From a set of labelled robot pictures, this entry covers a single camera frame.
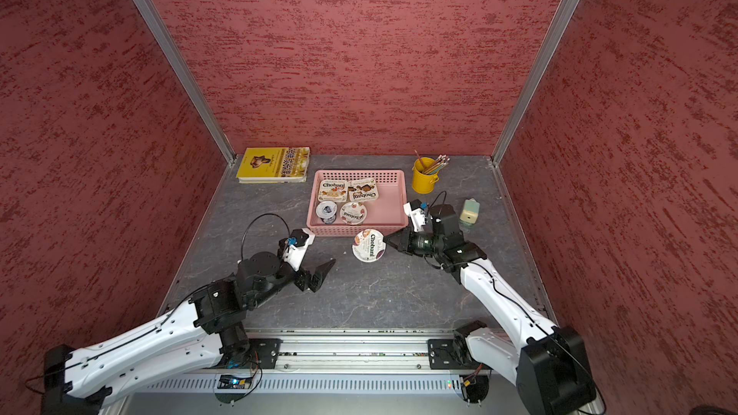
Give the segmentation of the Chobani passion fruit yogurt tub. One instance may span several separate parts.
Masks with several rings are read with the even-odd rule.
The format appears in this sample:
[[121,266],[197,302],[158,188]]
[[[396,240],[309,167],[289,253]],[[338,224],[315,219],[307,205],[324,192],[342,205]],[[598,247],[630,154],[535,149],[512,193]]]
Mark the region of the Chobani passion fruit yogurt tub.
[[363,230],[354,237],[352,250],[359,261],[364,263],[376,262],[384,255],[386,250],[384,235],[374,229]]

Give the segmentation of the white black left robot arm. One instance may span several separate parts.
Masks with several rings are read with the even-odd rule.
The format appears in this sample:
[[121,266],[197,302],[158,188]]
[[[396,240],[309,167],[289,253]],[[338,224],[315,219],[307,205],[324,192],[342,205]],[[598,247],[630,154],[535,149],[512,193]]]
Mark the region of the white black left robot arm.
[[330,259],[309,271],[261,252],[134,330],[84,348],[60,345],[44,357],[40,411],[96,414],[144,386],[190,371],[249,371],[259,356],[243,326],[246,315],[287,286],[319,290],[335,264]]

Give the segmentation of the Chobani raspberry yogurt tub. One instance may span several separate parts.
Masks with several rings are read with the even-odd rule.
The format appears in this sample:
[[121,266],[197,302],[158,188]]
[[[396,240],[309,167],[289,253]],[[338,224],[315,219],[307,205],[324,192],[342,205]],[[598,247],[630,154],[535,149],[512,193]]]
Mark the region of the Chobani raspberry yogurt tub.
[[367,207],[359,202],[347,202],[340,209],[340,218],[344,224],[361,225],[368,214]]

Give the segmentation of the Chobani Flip strawberry yogurt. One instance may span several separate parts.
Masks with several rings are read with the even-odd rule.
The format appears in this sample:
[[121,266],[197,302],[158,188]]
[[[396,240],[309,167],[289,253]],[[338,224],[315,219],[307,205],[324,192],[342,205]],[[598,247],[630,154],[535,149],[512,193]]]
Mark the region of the Chobani Flip strawberry yogurt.
[[322,180],[317,191],[319,202],[345,203],[349,200],[349,182],[346,180]]

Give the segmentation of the small Dairy Farmers yogurt cup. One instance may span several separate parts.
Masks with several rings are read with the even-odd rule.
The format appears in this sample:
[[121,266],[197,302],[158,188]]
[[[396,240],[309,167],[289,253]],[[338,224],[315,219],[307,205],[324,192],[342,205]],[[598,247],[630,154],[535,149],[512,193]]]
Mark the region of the small Dairy Farmers yogurt cup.
[[336,222],[338,205],[333,201],[319,201],[315,213],[323,224],[332,225]]

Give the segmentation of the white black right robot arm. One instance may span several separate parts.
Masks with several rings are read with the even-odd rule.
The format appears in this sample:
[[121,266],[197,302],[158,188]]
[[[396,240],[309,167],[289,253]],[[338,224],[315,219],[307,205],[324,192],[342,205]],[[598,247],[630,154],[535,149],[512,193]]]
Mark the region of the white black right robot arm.
[[454,208],[405,204],[409,226],[386,236],[400,253],[433,259],[453,276],[502,327],[498,335],[482,325],[457,330],[462,359],[488,367],[512,383],[530,414],[590,414],[599,398],[583,338],[527,303],[503,279],[480,249],[465,239]]

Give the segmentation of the Chobani Flip chocolate yogurt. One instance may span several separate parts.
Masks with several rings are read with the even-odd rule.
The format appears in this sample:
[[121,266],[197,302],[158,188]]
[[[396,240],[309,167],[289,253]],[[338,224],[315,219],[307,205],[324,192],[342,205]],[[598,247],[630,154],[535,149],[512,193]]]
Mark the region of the Chobani Flip chocolate yogurt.
[[371,202],[380,197],[376,179],[374,177],[353,180],[348,184],[348,196],[351,202]]

